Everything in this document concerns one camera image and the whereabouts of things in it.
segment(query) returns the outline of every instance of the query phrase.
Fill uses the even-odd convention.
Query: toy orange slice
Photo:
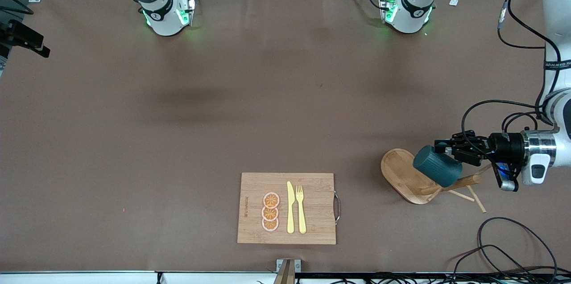
[[[280,204],[280,197],[276,193],[267,193],[264,196],[264,206],[267,208],[276,208]]]
[[[277,219],[277,215],[279,214],[279,211],[277,210],[277,208],[267,208],[267,207],[263,207],[261,209],[261,217],[265,220],[265,221],[275,221]]]
[[[280,225],[279,219],[276,219],[275,221],[271,222],[266,221],[265,219],[261,221],[261,227],[263,227],[267,231],[274,231],[277,229],[279,225]]]

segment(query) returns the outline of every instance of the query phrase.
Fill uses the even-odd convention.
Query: wooden cutting board
[[[307,232],[299,233],[298,202],[293,206],[295,232],[287,232],[287,182],[303,187],[303,210]],[[273,191],[280,197],[279,225],[266,231],[261,225],[264,195]],[[238,243],[328,244],[336,243],[334,215],[334,175],[319,173],[242,173]]]

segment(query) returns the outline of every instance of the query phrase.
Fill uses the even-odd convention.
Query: brown fabric surface
[[[131,0],[33,5],[26,24],[52,53],[15,49],[0,80],[0,269],[261,271],[295,257],[315,272],[449,271],[495,215],[569,267],[569,169],[518,193],[487,172],[474,187],[487,214],[450,194],[411,205],[380,174],[386,151],[459,132],[473,103],[533,103],[541,88],[542,51],[496,37],[502,0],[448,1],[403,35],[367,0],[200,0],[195,28],[168,38]],[[542,29],[541,0],[514,10]],[[540,44],[506,23],[507,40]],[[514,111],[485,105],[467,127],[487,136]],[[335,173],[337,245],[237,244],[242,172]],[[550,263],[512,225],[484,241]],[[492,269],[475,255],[460,270]]]

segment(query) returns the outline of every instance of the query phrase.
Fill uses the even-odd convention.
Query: yellow knife
[[[293,206],[295,202],[294,187],[291,182],[287,182],[287,232],[290,234],[294,233],[294,211]]]

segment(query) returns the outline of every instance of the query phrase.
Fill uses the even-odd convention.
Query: black clamp
[[[21,46],[47,58],[50,50],[43,45],[43,35],[17,20],[9,20],[0,26],[0,56],[8,58],[7,46]]]

